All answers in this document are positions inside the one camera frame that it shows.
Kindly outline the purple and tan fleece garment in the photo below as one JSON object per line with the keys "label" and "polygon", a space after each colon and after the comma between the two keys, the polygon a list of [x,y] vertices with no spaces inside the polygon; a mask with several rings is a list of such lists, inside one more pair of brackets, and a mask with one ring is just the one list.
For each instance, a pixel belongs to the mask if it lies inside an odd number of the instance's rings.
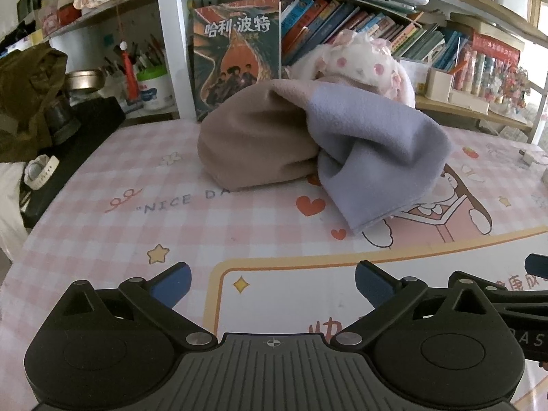
{"label": "purple and tan fleece garment", "polygon": [[229,191],[317,174],[354,232],[429,194],[451,150],[420,110],[327,80],[244,88],[203,119],[197,143],[205,171]]}

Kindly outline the pink checkered cartoon desk mat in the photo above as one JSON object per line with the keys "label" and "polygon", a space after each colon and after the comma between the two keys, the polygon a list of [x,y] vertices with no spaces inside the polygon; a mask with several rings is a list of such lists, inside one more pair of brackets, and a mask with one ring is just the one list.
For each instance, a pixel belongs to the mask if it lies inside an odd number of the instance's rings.
{"label": "pink checkered cartoon desk mat", "polygon": [[367,259],[392,276],[443,287],[463,271],[514,291],[544,290],[526,257],[547,251],[542,168],[521,145],[449,129],[431,197],[353,233],[317,177],[231,193],[203,171],[196,123],[118,130],[67,183],[26,240],[1,288],[1,406],[35,399],[25,352],[69,285],[115,288],[187,263],[179,314],[216,334],[334,336],[369,313],[355,286]]}

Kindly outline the white charger adapter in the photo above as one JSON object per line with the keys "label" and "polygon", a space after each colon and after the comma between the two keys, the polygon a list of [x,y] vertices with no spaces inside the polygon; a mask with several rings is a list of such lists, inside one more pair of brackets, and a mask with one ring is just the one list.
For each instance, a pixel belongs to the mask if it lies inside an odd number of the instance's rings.
{"label": "white charger adapter", "polygon": [[528,166],[535,164],[547,165],[547,155],[543,151],[530,151],[521,149],[519,154],[522,156],[522,161]]}

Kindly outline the white smartwatch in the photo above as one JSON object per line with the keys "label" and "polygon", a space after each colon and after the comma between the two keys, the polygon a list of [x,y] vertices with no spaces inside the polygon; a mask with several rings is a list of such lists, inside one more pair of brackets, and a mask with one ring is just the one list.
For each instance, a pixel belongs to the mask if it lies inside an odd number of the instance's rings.
{"label": "white smartwatch", "polygon": [[59,165],[60,161],[55,156],[38,156],[30,161],[24,170],[23,181],[25,185],[34,191],[40,189],[48,182]]}

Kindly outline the white pen holder jar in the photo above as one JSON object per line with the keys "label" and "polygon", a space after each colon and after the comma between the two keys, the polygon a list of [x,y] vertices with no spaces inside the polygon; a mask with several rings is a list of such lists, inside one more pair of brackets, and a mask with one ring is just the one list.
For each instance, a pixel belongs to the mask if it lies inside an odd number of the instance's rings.
{"label": "white pen holder jar", "polygon": [[166,65],[146,68],[139,72],[137,84],[145,110],[162,110],[175,103],[171,78]]}

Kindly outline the red tassel charm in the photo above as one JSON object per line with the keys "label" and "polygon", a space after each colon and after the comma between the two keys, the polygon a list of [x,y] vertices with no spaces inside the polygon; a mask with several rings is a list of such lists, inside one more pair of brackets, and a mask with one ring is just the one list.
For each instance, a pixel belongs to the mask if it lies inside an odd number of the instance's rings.
{"label": "red tassel charm", "polygon": [[125,41],[121,41],[120,48],[122,51],[122,59],[124,63],[128,98],[131,102],[134,102],[138,100],[139,98],[139,88],[138,88],[136,76],[134,74],[133,64],[130,60],[130,56],[127,51],[128,44]]}

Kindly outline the cream desk organizer box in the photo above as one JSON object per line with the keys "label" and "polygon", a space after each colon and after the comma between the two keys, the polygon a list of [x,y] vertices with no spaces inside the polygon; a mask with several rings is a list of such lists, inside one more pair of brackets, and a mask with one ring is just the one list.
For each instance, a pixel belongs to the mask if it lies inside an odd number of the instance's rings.
{"label": "cream desk organizer box", "polygon": [[435,68],[428,72],[425,97],[442,103],[447,103],[453,85],[453,76]]}

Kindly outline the metal bowl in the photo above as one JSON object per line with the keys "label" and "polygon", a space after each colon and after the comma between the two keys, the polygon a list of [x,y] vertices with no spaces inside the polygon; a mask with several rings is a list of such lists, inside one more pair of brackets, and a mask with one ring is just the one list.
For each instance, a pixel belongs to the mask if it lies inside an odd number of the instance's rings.
{"label": "metal bowl", "polygon": [[106,77],[102,70],[80,70],[65,74],[65,88],[69,92],[95,92],[105,85]]}

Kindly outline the white pink plush bunny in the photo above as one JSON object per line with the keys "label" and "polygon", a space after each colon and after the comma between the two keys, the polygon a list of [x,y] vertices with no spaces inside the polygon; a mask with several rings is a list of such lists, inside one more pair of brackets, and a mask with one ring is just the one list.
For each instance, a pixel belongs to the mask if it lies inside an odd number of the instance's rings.
{"label": "white pink plush bunny", "polygon": [[408,73],[392,57],[390,43],[344,29],[332,43],[319,45],[286,68],[289,78],[342,79],[380,96],[416,107]]}

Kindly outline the olive green jacket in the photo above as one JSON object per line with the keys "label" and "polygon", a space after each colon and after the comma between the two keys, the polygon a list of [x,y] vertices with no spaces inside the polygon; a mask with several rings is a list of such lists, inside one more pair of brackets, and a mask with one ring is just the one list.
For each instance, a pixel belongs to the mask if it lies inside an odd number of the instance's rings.
{"label": "olive green jacket", "polygon": [[1,161],[30,161],[52,145],[45,113],[63,88],[67,60],[47,43],[1,58]]}

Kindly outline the Harry Potter book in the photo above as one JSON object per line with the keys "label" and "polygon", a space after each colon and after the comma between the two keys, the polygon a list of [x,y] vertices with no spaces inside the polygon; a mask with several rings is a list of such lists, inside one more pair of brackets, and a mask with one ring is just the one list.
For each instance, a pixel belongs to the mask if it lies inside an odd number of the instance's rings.
{"label": "Harry Potter book", "polygon": [[193,12],[193,95],[198,120],[258,82],[282,77],[281,0],[240,0]]}

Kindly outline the row of books on shelf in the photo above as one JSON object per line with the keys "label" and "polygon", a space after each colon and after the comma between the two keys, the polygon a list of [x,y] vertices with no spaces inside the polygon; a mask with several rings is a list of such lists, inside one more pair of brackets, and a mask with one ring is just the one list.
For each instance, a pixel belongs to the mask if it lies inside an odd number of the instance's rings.
{"label": "row of books on shelf", "polygon": [[292,44],[287,57],[295,61],[290,65],[315,47],[332,43],[340,31],[347,29],[358,34],[368,34],[372,39],[389,41],[392,57],[408,73],[415,95],[425,94],[431,68],[448,72],[452,76],[460,73],[461,82],[453,84],[452,88],[462,89],[466,86],[465,81],[470,80],[472,83],[468,85],[468,91],[476,95],[485,86],[479,77],[475,77],[479,67],[475,62],[477,57],[490,56],[508,71],[518,65],[523,50],[523,47],[509,45],[499,37],[476,33],[470,26],[450,22],[445,27],[433,23],[423,28],[413,21],[403,24],[381,11],[359,7],[355,8],[349,20],[339,25],[337,17],[344,9],[352,7],[348,2],[332,1],[321,9],[321,13],[303,28]]}

